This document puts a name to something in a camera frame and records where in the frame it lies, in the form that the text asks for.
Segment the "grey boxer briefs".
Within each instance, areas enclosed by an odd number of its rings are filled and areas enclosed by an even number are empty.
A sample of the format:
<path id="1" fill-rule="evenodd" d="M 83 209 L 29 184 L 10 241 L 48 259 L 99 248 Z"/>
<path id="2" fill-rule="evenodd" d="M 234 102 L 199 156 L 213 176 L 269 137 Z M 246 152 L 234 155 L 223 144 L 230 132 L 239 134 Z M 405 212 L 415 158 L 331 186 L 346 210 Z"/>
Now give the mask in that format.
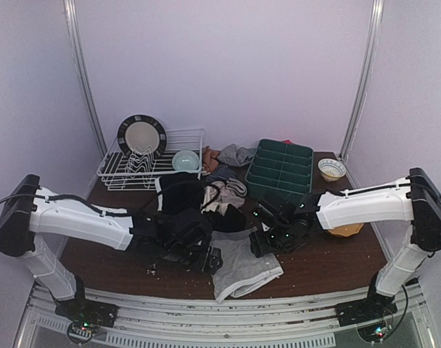
<path id="1" fill-rule="evenodd" d="M 215 301 L 239 298 L 284 274 L 275 255 L 256 257 L 251 251 L 250 234 L 256 228 L 240 232 L 213 232 L 210 246 L 218 248 L 223 265 L 213 275 Z"/>

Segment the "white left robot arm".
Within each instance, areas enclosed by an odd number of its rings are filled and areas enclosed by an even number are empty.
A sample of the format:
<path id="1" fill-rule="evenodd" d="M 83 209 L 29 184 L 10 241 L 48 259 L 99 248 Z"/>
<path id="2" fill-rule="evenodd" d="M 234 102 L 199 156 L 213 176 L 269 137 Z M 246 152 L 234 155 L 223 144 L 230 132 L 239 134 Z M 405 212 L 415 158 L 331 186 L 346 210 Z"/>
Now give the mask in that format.
<path id="1" fill-rule="evenodd" d="M 100 207 L 73 194 L 55 194 L 32 174 L 0 199 L 0 206 L 0 253 L 22 260 L 47 288 L 56 314 L 70 321 L 66 335 L 74 344 L 86 344 L 103 328 L 113 327 L 118 306 L 87 299 L 83 281 L 50 250 L 45 233 L 123 252 L 151 246 L 157 260 L 210 275 L 223 265 L 221 251 L 210 244 L 212 226 L 199 207 L 172 212 Z"/>

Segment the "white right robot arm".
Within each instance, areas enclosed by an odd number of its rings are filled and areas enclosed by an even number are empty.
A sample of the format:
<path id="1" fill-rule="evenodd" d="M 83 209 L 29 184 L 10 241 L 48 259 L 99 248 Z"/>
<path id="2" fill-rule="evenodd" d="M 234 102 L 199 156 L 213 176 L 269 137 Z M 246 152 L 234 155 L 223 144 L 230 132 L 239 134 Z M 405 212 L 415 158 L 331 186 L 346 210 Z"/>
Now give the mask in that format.
<path id="1" fill-rule="evenodd" d="M 335 228 L 402 220 L 410 223 L 400 251 L 371 279 L 366 298 L 337 304 L 341 326 L 364 323 L 396 312 L 396 293 L 425 259 L 441 250 L 441 193 L 420 167 L 396 181 L 344 191 L 310 192 L 297 202 L 274 193 L 260 200 L 254 216 L 267 231 L 249 235 L 256 257 L 300 248 L 313 228 Z"/>

